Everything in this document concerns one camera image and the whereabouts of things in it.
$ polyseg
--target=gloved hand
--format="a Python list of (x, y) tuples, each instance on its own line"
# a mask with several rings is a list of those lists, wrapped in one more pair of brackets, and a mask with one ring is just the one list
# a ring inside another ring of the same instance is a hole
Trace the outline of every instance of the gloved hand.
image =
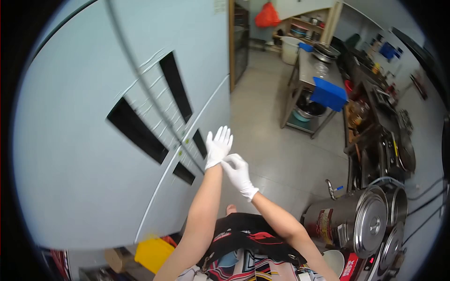
[(217, 130), (214, 140), (212, 139), (212, 132), (209, 132), (206, 137), (208, 155), (206, 157), (205, 170), (219, 164), (228, 155), (232, 144), (233, 135), (230, 136), (230, 129), (227, 126), (220, 127)]
[[(227, 162), (232, 162), (236, 169)], [(254, 187), (250, 181), (248, 163), (239, 154), (230, 154), (222, 160), (221, 164), (231, 183), (247, 198), (247, 202), (251, 202), (259, 188)]]

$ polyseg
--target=frying pan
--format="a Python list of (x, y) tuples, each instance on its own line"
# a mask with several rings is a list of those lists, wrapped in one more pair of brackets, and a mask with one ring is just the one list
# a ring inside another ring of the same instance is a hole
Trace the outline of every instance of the frying pan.
[(400, 129), (400, 145), (398, 147), (400, 165), (403, 169), (414, 173), (416, 170), (416, 154), (414, 152), (413, 144), (411, 143), (408, 130), (401, 125), (400, 118), (395, 114)]

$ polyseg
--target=tiled floor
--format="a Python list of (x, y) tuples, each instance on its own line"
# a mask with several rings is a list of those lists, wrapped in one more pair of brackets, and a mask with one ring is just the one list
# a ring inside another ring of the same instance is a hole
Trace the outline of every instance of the tiled floor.
[[(325, 179), (346, 186), (348, 159), (341, 113), (313, 140), (303, 131), (280, 128), (291, 70), (276, 53), (250, 51), (247, 70), (231, 94), (231, 153), (248, 162), (251, 181), (262, 194), (299, 219), (312, 202), (329, 198)], [(258, 213), (224, 175), (220, 217), (228, 204)]]

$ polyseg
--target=black apron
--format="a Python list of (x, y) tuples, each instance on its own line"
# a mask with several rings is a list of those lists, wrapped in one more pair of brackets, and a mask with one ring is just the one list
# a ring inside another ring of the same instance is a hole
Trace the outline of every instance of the black apron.
[(197, 265), (204, 273), (211, 263), (238, 249), (253, 250), (271, 259), (292, 263), (297, 269), (306, 263), (261, 215), (231, 213), (216, 221), (212, 243)]

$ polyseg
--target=refrigerator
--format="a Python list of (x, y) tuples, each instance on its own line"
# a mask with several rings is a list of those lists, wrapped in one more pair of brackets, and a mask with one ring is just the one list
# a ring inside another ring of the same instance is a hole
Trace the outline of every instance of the refrigerator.
[(115, 26), (106, 0), (81, 2), (53, 17), (23, 74), (12, 159), (25, 224), (51, 249), (178, 232), (207, 133), (230, 122), (228, 5), (112, 0)]

